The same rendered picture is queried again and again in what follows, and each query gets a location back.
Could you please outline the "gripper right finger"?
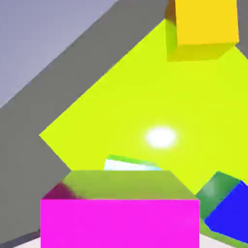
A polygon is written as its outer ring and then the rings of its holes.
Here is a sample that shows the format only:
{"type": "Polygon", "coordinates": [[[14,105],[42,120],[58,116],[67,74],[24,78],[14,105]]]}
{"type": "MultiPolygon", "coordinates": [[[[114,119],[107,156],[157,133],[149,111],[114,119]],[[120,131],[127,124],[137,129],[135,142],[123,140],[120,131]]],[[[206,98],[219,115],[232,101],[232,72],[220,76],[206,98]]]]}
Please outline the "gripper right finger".
{"type": "Polygon", "coordinates": [[[235,247],[200,234],[200,248],[235,248],[235,247]]]}

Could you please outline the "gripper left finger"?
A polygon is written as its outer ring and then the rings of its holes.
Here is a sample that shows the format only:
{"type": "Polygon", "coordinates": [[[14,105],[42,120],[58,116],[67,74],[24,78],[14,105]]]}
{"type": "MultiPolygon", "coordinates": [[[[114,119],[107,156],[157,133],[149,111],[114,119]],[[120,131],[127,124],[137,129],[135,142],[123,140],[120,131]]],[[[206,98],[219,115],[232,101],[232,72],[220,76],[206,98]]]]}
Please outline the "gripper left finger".
{"type": "Polygon", "coordinates": [[[0,248],[40,248],[40,231],[2,243],[0,248]]]}

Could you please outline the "small magenta cube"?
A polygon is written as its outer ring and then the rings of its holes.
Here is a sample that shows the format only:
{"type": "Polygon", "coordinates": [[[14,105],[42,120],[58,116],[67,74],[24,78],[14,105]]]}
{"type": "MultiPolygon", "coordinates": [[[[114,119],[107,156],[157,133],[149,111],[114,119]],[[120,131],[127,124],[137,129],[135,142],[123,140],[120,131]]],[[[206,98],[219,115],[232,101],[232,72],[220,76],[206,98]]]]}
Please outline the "small magenta cube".
{"type": "Polygon", "coordinates": [[[41,248],[200,248],[199,212],[170,171],[72,171],[40,201],[41,248]]]}

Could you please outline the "small blue cube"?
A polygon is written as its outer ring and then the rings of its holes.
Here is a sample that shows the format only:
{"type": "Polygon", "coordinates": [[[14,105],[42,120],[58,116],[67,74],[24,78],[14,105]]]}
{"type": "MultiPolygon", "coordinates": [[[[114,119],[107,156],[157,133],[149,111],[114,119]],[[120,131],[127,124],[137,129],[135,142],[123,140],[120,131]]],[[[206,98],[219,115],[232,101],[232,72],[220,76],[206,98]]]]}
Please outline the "small blue cube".
{"type": "Polygon", "coordinates": [[[248,185],[220,171],[196,194],[200,234],[234,248],[248,248],[248,185]]]}

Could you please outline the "small white cube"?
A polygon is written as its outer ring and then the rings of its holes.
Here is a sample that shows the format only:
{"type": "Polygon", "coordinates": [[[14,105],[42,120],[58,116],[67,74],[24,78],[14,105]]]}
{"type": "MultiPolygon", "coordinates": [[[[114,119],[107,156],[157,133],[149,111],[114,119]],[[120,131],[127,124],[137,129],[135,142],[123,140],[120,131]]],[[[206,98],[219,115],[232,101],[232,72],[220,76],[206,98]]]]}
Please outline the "small white cube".
{"type": "Polygon", "coordinates": [[[109,155],[104,164],[105,171],[161,171],[155,163],[145,160],[109,155]]]}

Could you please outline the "small yellow cube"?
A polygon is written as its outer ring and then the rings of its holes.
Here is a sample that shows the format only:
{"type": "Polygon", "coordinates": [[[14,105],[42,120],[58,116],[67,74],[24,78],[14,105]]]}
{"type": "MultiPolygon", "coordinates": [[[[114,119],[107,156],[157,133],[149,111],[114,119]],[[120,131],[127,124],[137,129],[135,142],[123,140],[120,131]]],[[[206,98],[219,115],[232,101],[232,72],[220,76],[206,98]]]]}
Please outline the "small yellow cube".
{"type": "Polygon", "coordinates": [[[170,62],[217,59],[239,43],[237,0],[168,0],[170,62]]]}

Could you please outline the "large yellow-green box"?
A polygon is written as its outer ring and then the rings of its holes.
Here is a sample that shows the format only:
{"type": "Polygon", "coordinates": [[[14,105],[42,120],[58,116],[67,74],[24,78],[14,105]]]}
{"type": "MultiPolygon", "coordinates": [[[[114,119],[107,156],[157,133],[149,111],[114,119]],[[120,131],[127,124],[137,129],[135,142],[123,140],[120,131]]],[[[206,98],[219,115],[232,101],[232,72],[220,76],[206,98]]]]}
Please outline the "large yellow-green box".
{"type": "Polygon", "coordinates": [[[167,60],[161,21],[55,119],[41,139],[71,170],[109,155],[150,161],[193,193],[217,171],[248,184],[248,58],[167,60]]]}

